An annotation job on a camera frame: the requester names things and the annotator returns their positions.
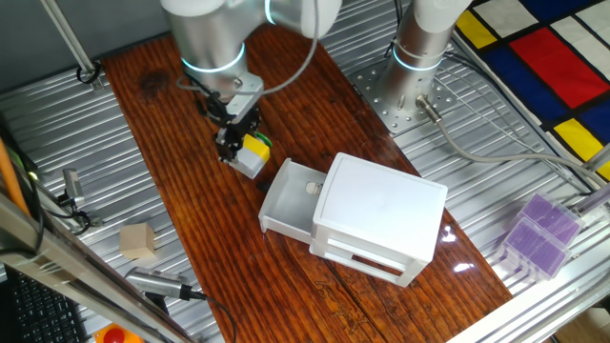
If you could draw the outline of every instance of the black keyboard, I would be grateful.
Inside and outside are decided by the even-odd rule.
[[[73,301],[20,272],[7,269],[7,279],[22,342],[85,341],[78,310]]]

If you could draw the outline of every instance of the small beige block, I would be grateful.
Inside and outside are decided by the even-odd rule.
[[[147,224],[127,225],[119,233],[119,248],[127,258],[154,256],[154,232]]]

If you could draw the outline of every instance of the wood grain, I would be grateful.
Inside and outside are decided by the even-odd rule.
[[[311,44],[277,28],[262,28],[247,43],[251,72],[267,88],[298,69]],[[448,212],[442,228],[449,225],[456,241],[439,240],[434,261],[404,289],[275,232],[263,235],[264,194],[218,162],[217,128],[174,84],[179,60],[167,36],[103,64],[200,284],[232,310],[239,341],[444,342],[510,299]],[[259,105],[274,148],[256,182],[271,182],[286,157],[327,172],[340,151],[416,173],[323,49],[294,84]],[[460,263],[472,268],[454,272]],[[213,311],[230,339],[227,318]]]

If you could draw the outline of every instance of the blue square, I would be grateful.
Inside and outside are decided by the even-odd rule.
[[[602,145],[610,143],[610,100],[581,114],[580,120],[601,140]]]
[[[539,21],[550,20],[584,6],[591,0],[520,0]]]
[[[540,81],[507,48],[493,50],[484,58],[513,87],[519,99],[528,105],[535,115],[553,120],[566,113],[565,107],[559,103],[553,93],[544,88]]]

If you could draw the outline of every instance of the blue led ring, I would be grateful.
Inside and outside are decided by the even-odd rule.
[[[239,55],[235,58],[235,60],[231,61],[228,65],[223,66],[223,67],[219,67],[219,68],[214,68],[214,69],[203,69],[203,68],[198,68],[192,64],[190,64],[189,62],[187,62],[187,60],[184,59],[184,57],[182,57],[182,63],[184,63],[185,66],[189,67],[190,69],[194,70],[194,71],[199,71],[199,72],[206,72],[206,73],[214,73],[214,72],[221,72],[221,71],[225,71],[231,67],[233,67],[234,65],[237,64],[237,62],[239,62],[239,60],[241,59],[241,57],[243,57],[244,53],[246,53],[246,44],[242,43],[241,44],[241,51],[239,52]]]
[[[400,58],[398,58],[397,55],[397,47],[394,46],[393,48],[394,51],[394,58],[397,60],[397,62],[400,64],[400,66],[408,69],[408,70],[412,70],[412,71],[431,71],[432,69],[438,67],[438,65],[440,64],[440,62],[442,62],[442,58],[438,61],[438,63],[436,63],[435,65],[433,65],[432,67],[426,67],[426,68],[418,68],[418,67],[413,67],[413,66],[409,66],[408,64],[402,62],[400,60]]]
[[[265,16],[267,21],[275,25],[275,21],[271,16],[271,0],[265,0]]]

